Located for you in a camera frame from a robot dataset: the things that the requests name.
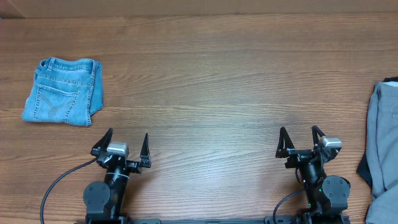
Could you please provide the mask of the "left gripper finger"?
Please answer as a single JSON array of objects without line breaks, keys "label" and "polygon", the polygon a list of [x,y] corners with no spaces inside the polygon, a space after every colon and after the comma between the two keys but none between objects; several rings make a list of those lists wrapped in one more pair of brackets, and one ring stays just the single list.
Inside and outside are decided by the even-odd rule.
[{"label": "left gripper finger", "polygon": [[149,135],[146,133],[144,137],[144,141],[142,144],[142,149],[140,153],[140,166],[144,168],[151,168],[152,162],[150,158],[150,152],[149,152]]},{"label": "left gripper finger", "polygon": [[92,147],[90,154],[92,156],[99,156],[103,151],[106,151],[113,136],[113,128],[109,128],[106,134]]}]

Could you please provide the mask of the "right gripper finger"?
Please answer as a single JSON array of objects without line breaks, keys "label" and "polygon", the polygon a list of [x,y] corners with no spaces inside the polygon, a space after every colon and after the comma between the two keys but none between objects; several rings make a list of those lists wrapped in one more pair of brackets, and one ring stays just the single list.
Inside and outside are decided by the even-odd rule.
[{"label": "right gripper finger", "polygon": [[314,145],[317,145],[319,143],[319,138],[323,137],[324,135],[325,134],[318,126],[312,126],[312,138]]},{"label": "right gripper finger", "polygon": [[280,128],[279,132],[279,143],[275,153],[276,158],[287,158],[295,151],[295,146],[285,129],[285,127]]}]

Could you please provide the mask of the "grey shorts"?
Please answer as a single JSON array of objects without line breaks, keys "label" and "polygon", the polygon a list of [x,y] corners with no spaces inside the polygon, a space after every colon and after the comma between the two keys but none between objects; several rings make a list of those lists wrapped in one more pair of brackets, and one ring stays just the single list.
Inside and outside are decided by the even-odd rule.
[{"label": "grey shorts", "polygon": [[366,130],[372,198],[366,223],[397,223],[397,82],[375,84]]}]

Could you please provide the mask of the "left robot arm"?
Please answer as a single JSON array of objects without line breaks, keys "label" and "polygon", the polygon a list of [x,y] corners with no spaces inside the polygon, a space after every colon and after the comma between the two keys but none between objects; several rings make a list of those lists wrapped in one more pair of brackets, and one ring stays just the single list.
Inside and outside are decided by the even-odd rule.
[{"label": "left robot arm", "polygon": [[89,184],[83,192],[86,205],[86,223],[132,223],[122,213],[124,195],[131,174],[140,174],[150,168],[149,136],[145,135],[139,161],[128,159],[129,146],[112,140],[113,129],[92,147],[90,154],[106,170],[104,180]]}]

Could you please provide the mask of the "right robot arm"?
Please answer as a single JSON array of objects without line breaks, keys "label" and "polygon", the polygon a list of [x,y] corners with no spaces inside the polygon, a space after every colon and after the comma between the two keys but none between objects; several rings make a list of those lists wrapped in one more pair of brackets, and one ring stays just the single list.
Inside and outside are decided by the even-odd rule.
[{"label": "right robot arm", "polygon": [[[287,130],[280,128],[276,158],[286,158],[285,167],[294,169],[297,181],[303,189],[284,197],[274,208],[272,221],[279,223],[349,223],[349,217],[343,215],[348,208],[350,182],[338,175],[327,175],[324,164],[332,161],[342,148],[337,137],[328,137],[318,126],[312,126],[313,148],[298,150],[295,148]],[[308,208],[300,209],[296,215],[280,217],[278,208],[288,199],[302,192],[308,201]]]}]

